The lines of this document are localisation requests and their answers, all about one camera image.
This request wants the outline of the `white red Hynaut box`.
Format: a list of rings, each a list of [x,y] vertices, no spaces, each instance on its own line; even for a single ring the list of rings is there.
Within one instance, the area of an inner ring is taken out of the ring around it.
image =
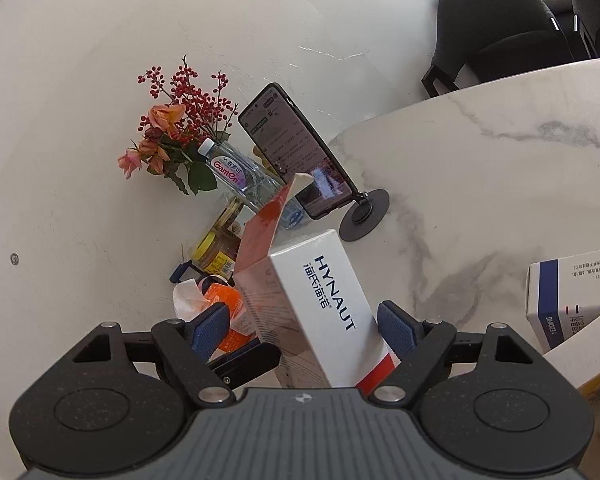
[[[259,338],[282,352],[282,387],[370,393],[396,364],[338,234],[276,240],[285,207],[312,181],[295,174],[247,222],[234,281]]]

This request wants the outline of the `orange tissue pack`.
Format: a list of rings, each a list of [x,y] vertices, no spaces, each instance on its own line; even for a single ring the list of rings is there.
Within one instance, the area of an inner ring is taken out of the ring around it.
[[[185,323],[187,344],[202,362],[258,340],[242,294],[214,275],[177,284],[173,304],[175,316]]]

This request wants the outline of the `yellow lid glass jar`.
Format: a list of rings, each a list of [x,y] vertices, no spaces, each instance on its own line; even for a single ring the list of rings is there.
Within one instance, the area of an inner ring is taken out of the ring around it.
[[[229,280],[235,269],[242,233],[251,218],[252,211],[237,197],[231,198],[192,252],[193,265],[201,272]]]

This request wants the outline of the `black round phone stand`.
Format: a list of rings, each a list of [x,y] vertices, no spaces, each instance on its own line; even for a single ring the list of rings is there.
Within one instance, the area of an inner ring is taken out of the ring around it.
[[[370,234],[387,214],[389,205],[389,193],[382,188],[356,196],[355,205],[340,222],[339,237],[344,242],[355,242]]]

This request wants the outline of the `small white blue medicine box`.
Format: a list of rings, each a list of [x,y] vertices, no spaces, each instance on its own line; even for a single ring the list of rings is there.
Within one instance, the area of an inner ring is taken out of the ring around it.
[[[526,318],[544,352],[600,316],[600,250],[530,264]]]

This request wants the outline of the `white yellow medicine box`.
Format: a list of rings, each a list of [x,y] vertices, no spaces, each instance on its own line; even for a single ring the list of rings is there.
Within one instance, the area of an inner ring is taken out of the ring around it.
[[[544,359],[585,399],[595,399],[600,393],[600,316],[546,352]]]

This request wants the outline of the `clear Ganten water bottle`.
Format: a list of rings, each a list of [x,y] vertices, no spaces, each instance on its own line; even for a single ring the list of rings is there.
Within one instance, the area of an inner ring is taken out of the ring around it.
[[[257,214],[283,188],[281,180],[228,142],[208,138],[200,144],[198,154],[223,184]]]

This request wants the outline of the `red berry flower bouquet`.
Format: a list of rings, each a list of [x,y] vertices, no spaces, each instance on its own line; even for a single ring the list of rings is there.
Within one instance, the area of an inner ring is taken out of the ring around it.
[[[137,76],[157,103],[138,120],[140,140],[117,159],[126,178],[144,170],[171,181],[185,195],[218,187],[198,148],[205,140],[222,143],[230,138],[238,104],[226,96],[230,80],[222,70],[210,75],[209,88],[201,86],[198,78],[186,58],[171,77],[159,65]]]

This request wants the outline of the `black smartphone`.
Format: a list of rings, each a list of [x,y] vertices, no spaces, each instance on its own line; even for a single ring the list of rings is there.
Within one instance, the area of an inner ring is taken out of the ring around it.
[[[238,122],[284,182],[290,182],[295,174],[313,178],[313,183],[296,195],[312,219],[353,200],[350,179],[280,84],[267,84],[238,116]]]

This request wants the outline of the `black chair near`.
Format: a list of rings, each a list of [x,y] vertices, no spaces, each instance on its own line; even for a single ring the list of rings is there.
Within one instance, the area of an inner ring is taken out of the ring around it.
[[[422,85],[433,98],[437,84],[455,91],[465,66],[484,84],[575,59],[542,0],[438,0],[436,47]]]

